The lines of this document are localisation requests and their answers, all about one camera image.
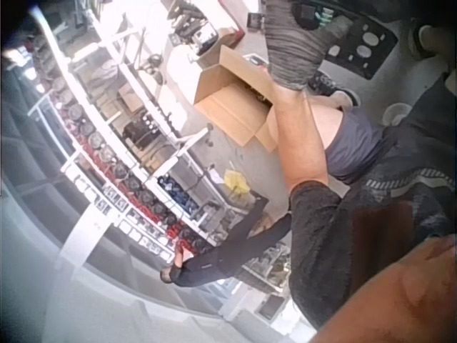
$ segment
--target hand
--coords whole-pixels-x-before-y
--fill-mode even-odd
[[[428,239],[361,287],[312,342],[456,342],[456,311],[456,236]]]
[[[327,51],[346,35],[352,21],[339,16],[324,27],[306,31],[296,23],[291,4],[292,0],[266,0],[268,69],[276,83],[302,90]]]

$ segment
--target gray sleeve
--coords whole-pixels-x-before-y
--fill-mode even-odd
[[[289,286],[298,308],[317,329],[344,303],[350,281],[351,234],[347,223],[339,222],[340,203],[320,182],[304,182],[291,195]]]

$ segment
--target wrist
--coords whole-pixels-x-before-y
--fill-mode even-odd
[[[306,95],[302,91],[296,91],[273,83],[274,106],[278,109],[290,109],[303,103]]]

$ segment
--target black glove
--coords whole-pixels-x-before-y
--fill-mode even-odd
[[[313,31],[303,30],[291,11],[292,0],[266,0],[265,37],[273,80],[302,90],[321,65],[327,51],[352,25],[345,16]]]

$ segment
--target person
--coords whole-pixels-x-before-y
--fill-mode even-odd
[[[310,343],[457,342],[456,236],[431,238],[364,284]]]
[[[291,230],[291,215],[287,213],[270,229],[255,236],[248,234],[261,219],[268,199],[251,191],[256,202],[252,210],[228,233],[218,247],[184,261],[182,247],[176,245],[174,262],[171,267],[160,271],[160,278],[166,284],[180,287],[197,287],[220,279],[227,279],[237,273],[243,264],[260,256],[269,247],[283,239]]]
[[[427,237],[455,231],[456,65],[454,58],[451,75],[440,76],[399,126],[374,126],[363,116],[345,121],[344,112],[324,143],[302,90],[353,22],[340,16],[305,31],[291,2],[266,1],[265,37],[278,152],[290,191],[289,286],[318,329],[372,276]],[[433,53],[455,51],[455,41],[439,42],[444,37],[435,31],[417,30],[416,41]],[[329,169],[351,185],[343,198],[328,187]]]

